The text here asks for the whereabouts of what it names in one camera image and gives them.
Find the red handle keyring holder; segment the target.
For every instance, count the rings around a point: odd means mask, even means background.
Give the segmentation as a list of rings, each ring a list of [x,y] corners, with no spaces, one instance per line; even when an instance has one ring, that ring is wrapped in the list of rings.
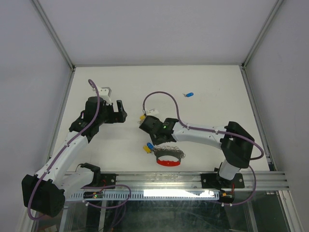
[[[180,166],[181,161],[185,158],[185,153],[176,146],[155,147],[153,154],[156,163],[164,167]]]

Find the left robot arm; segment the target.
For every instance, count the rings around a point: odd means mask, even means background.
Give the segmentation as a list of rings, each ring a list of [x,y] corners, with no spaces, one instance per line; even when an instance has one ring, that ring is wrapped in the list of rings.
[[[71,124],[62,147],[34,175],[26,175],[22,180],[24,206],[54,218],[62,210],[65,200],[83,187],[105,187],[110,182],[104,180],[100,167],[83,163],[79,170],[69,177],[65,173],[99,132],[102,124],[124,123],[127,113],[121,100],[117,100],[117,111],[103,98],[90,97],[85,109]]]

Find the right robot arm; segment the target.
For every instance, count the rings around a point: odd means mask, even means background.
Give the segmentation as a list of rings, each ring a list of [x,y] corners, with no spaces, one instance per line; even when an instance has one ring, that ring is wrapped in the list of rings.
[[[222,151],[225,159],[220,164],[216,183],[227,187],[238,171],[249,167],[254,138],[237,122],[225,127],[198,127],[181,123],[175,118],[161,122],[155,116],[146,116],[139,128],[150,135],[154,145],[169,142],[193,142],[210,145]]]

